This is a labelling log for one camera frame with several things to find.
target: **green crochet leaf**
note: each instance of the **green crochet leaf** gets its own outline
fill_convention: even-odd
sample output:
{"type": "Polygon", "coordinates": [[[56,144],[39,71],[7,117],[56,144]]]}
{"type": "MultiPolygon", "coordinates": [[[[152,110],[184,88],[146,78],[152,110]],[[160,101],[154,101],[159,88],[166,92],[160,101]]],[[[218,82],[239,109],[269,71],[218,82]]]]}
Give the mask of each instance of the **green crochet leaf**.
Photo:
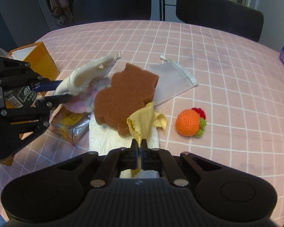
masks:
{"type": "Polygon", "coordinates": [[[204,133],[204,130],[203,128],[199,129],[199,131],[194,135],[195,137],[199,137],[199,136],[202,136],[204,133]]]}
{"type": "Polygon", "coordinates": [[[206,126],[206,120],[204,120],[203,118],[200,118],[200,129],[203,129],[206,126]]]}

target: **orange sponge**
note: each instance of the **orange sponge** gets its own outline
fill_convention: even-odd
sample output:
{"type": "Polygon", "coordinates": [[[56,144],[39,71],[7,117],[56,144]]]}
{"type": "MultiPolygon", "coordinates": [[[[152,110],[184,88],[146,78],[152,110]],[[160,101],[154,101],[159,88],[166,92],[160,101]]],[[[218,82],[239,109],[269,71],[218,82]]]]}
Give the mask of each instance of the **orange sponge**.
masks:
{"type": "Polygon", "coordinates": [[[176,119],[176,130],[183,136],[201,136],[206,126],[206,117],[202,109],[187,109],[182,111],[176,119]]]}
{"type": "Polygon", "coordinates": [[[126,119],[145,107],[154,98],[159,76],[126,63],[122,72],[111,78],[111,87],[101,90],[95,98],[94,115],[97,124],[107,124],[120,136],[129,134],[126,119]]]}

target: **red crochet piece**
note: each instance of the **red crochet piece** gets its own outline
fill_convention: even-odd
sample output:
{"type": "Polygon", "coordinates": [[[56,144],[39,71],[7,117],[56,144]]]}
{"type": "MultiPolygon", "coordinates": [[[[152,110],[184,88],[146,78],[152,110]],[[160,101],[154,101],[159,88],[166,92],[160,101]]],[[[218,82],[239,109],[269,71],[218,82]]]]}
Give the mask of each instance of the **red crochet piece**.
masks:
{"type": "Polygon", "coordinates": [[[201,118],[206,120],[206,115],[205,115],[204,111],[201,108],[193,107],[191,110],[196,111],[200,115],[201,118]]]}

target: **bottle label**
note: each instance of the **bottle label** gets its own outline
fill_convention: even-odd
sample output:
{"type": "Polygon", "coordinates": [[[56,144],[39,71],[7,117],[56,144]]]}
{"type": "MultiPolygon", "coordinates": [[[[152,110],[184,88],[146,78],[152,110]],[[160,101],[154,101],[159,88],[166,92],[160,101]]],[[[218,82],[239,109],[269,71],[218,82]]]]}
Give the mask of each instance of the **bottle label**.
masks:
{"type": "Polygon", "coordinates": [[[15,108],[30,107],[35,102],[37,93],[31,91],[29,86],[26,86],[6,92],[4,97],[15,108]]]}

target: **yellow cloth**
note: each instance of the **yellow cloth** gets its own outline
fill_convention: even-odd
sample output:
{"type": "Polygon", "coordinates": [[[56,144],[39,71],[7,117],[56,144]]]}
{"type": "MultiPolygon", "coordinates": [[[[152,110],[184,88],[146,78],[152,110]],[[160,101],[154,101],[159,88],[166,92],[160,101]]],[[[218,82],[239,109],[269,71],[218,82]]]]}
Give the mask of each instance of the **yellow cloth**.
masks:
{"type": "Polygon", "coordinates": [[[144,108],[135,111],[127,119],[127,124],[131,135],[141,144],[142,139],[151,137],[151,127],[161,127],[166,129],[167,120],[164,114],[158,113],[154,109],[154,102],[146,104],[144,108]]]}

